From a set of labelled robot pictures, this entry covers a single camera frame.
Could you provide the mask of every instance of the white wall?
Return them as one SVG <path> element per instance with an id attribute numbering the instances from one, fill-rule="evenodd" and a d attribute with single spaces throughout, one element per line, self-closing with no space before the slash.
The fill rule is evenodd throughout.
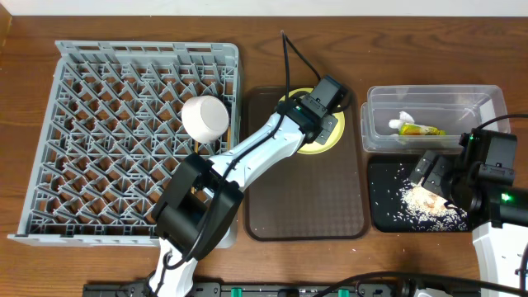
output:
<path id="1" fill-rule="evenodd" d="M 13 16 L 528 16 L 528 0 L 0 0 L 0 3 Z"/>

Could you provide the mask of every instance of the gray dish rack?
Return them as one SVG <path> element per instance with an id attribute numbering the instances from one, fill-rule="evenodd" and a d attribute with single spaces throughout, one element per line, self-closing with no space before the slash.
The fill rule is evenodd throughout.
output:
<path id="1" fill-rule="evenodd" d="M 40 133 L 17 234 L 36 246 L 157 246 L 150 215 L 178 164 L 238 143 L 238 48 L 180 42 L 56 41 L 62 58 Z M 183 103 L 218 97 L 228 132 L 199 144 Z M 219 248 L 236 239 L 233 221 Z"/>

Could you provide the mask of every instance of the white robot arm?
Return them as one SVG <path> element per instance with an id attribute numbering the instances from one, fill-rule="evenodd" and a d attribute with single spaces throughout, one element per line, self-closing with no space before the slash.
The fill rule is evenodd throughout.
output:
<path id="1" fill-rule="evenodd" d="M 513 187 L 516 136 L 483 130 L 497 118 L 462 134 L 462 153 L 451 162 L 427 151 L 409 177 L 468 213 L 480 278 L 519 288 L 528 244 L 528 191 Z M 482 290 L 483 297 L 506 293 Z"/>
<path id="2" fill-rule="evenodd" d="M 277 113 L 273 114 L 262 128 L 241 144 L 226 153 L 211 157 L 210 161 L 213 162 L 213 169 L 220 175 L 223 175 L 228 165 L 241 152 L 266 137 L 273 130 L 280 117 Z M 237 182 L 240 185 L 240 191 L 244 191 L 273 164 L 297 152 L 303 141 L 304 134 L 299 130 L 299 125 L 289 117 L 285 117 L 275 136 L 242 158 L 235 169 L 227 176 L 226 180 L 228 182 Z M 204 192 L 209 198 L 213 197 L 212 189 L 205 188 Z M 198 261 L 192 258 L 175 270 L 163 270 L 163 256 L 165 254 L 170 253 L 172 255 L 169 259 L 170 265 L 179 262 L 182 259 L 182 254 L 166 239 L 160 238 L 160 245 L 161 252 L 156 273 L 149 280 L 148 284 L 153 292 L 159 287 L 157 294 L 160 297 L 185 296 L 191 290 L 192 275 Z"/>
<path id="3" fill-rule="evenodd" d="M 324 144 L 336 126 L 332 113 L 346 93 L 341 84 L 326 76 L 311 93 L 279 103 L 262 128 L 228 152 L 207 161 L 192 154 L 180 164 L 153 210 L 162 250 L 157 270 L 148 281 L 152 292 L 179 297 L 191 289 L 197 260 L 228 231 L 242 192 L 303 144 Z M 192 187 L 209 197 L 210 222 L 206 221 L 206 204 L 192 194 Z M 200 232 L 204 233 L 202 241 Z"/>

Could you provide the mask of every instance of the wooden table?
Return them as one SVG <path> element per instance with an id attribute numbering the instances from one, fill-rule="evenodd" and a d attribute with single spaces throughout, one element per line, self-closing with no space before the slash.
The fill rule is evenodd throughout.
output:
<path id="1" fill-rule="evenodd" d="M 0 295 L 72 296 L 87 282 L 132 281 L 158 261 L 152 247 L 29 247 L 15 233 L 59 52 L 55 40 L 232 42 L 240 49 L 244 91 L 284 84 L 280 30 L 321 73 L 366 100 L 369 87 L 397 84 L 496 84 L 510 113 L 528 111 L 528 19 L 515 18 L 13 18 L 0 66 Z M 292 85 L 315 84 L 290 57 Z M 528 121 L 519 137 L 517 186 L 528 186 Z M 470 233 L 390 234 L 371 229 L 355 241 L 258 243 L 240 231 L 196 276 L 225 282 L 332 283 L 368 271 L 421 271 L 478 278 Z"/>

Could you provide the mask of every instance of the yellow plate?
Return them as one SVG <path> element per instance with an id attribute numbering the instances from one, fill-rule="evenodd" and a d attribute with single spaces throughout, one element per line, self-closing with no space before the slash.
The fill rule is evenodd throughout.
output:
<path id="1" fill-rule="evenodd" d="M 313 88 L 311 87 L 304 87 L 300 88 L 294 91 L 290 92 L 290 97 L 292 97 L 297 92 L 312 92 Z M 313 142 L 311 144 L 305 144 L 302 148 L 299 148 L 297 153 L 304 153 L 304 154 L 315 154 L 315 153 L 322 153 L 325 151 L 328 151 L 331 149 L 334 145 L 336 145 L 337 141 L 341 138 L 343 135 L 343 131 L 345 130 L 345 114 L 343 112 L 339 112 L 337 114 L 334 114 L 334 116 L 337 119 L 337 125 L 333 129 L 332 133 L 330 134 L 330 137 L 328 137 L 327 143 L 324 145 L 318 144 L 316 142 Z"/>

